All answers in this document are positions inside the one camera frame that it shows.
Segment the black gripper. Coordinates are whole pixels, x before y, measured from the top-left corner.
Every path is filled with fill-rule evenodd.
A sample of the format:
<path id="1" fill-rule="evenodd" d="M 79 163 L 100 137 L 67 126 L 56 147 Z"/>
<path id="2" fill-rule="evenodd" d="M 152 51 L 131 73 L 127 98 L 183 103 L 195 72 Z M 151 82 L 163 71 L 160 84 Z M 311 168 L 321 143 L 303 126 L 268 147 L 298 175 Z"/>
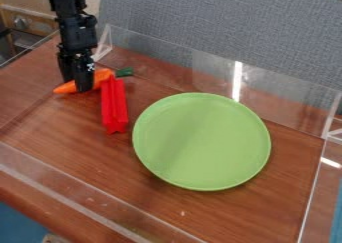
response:
<path id="1" fill-rule="evenodd" d="M 60 48 L 71 55 L 89 53 L 97 47 L 97 37 L 95 26 L 97 19 L 88 14 L 85 0 L 48 0 L 51 10 L 56 14 L 55 21 L 60 31 Z M 95 63 L 88 54 L 79 56 L 73 62 L 73 57 L 57 53 L 57 64 L 63 81 L 75 79 L 76 91 L 87 92 L 93 87 Z"/>

